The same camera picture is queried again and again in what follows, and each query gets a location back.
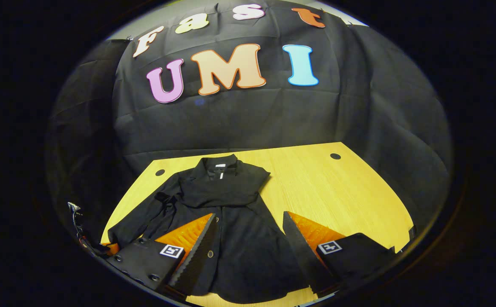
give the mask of jacket sleeve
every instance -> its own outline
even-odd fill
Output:
[[[164,204],[160,201],[162,192],[178,182],[178,174],[170,176],[160,187],[147,196],[121,221],[108,229],[110,243],[118,243],[119,249],[129,245],[144,233],[151,220],[161,214]]]

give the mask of black jacket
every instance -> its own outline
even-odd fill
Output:
[[[234,303],[284,297],[308,284],[258,193],[268,176],[263,168],[243,163],[235,155],[203,158],[196,167],[167,179],[109,229],[108,236],[122,248],[142,234],[154,240],[214,213],[219,231],[213,257],[207,259],[190,295],[213,292]]]

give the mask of foam letter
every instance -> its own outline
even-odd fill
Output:
[[[318,79],[312,74],[311,59],[309,57],[312,48],[302,45],[285,45],[283,50],[289,53],[291,60],[292,74],[288,78],[288,82],[299,86],[317,85]]]
[[[298,12],[301,20],[305,21],[305,23],[308,23],[311,26],[319,28],[323,28],[326,26],[323,23],[319,23],[318,21],[316,21],[315,17],[320,18],[320,15],[313,14],[310,10],[299,8],[292,8],[291,10],[293,10],[294,12]]]
[[[191,60],[199,64],[201,89],[199,95],[210,95],[219,92],[219,85],[213,82],[214,75],[223,86],[230,90],[233,87],[236,72],[240,79],[236,85],[242,89],[263,86],[267,80],[261,77],[257,63],[257,43],[243,43],[233,50],[229,62],[226,62],[216,51],[205,50],[191,56]]]
[[[138,55],[146,51],[149,48],[147,45],[151,43],[157,36],[157,33],[163,31],[163,29],[164,26],[160,26],[146,35],[142,35],[142,37],[138,39],[138,47],[136,48],[135,54],[133,54],[133,58],[136,58]]]
[[[260,8],[261,6],[259,4],[243,4],[242,6],[237,6],[233,9],[233,12],[235,13],[233,18],[236,20],[260,18],[265,15],[263,10],[259,10]]]
[[[146,78],[149,80],[151,93],[155,100],[160,103],[169,103],[180,98],[184,91],[184,80],[182,80],[182,69],[180,68],[183,63],[184,60],[180,58],[167,65],[167,68],[172,73],[172,83],[174,85],[170,92],[165,92],[163,89],[163,83],[161,82],[162,68],[159,67],[147,73]]]
[[[189,16],[188,18],[180,21],[180,26],[176,28],[176,33],[186,33],[187,31],[191,31],[192,29],[200,29],[209,24],[207,20],[207,14],[195,14],[193,16]]]

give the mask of pink letter u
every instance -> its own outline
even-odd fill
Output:
[[[172,91],[170,92],[165,92],[163,90],[163,83],[161,82],[162,68],[159,67],[147,73],[146,78],[149,80],[151,93],[155,100],[160,103],[169,103],[180,98],[184,91],[184,80],[182,80],[182,70],[180,69],[180,66],[183,63],[184,59],[180,58],[178,60],[173,60],[167,65],[167,68],[172,73],[172,83],[174,85],[174,88],[172,88]]]

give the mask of wooden table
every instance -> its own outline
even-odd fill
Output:
[[[283,212],[290,211],[320,223],[343,235],[362,232],[386,248],[402,249],[413,227],[409,213],[394,191],[360,157],[341,142],[233,152],[244,163],[263,167],[271,173],[260,190],[278,226]],[[330,154],[340,155],[332,159]],[[108,229],[125,217],[168,177],[193,168],[202,157],[231,153],[156,160],[133,183],[110,216],[101,243],[110,242]],[[156,176],[164,169],[165,173]],[[310,288],[289,293],[282,299],[239,305],[213,293],[189,296],[190,303],[212,306],[293,307],[314,301]]]

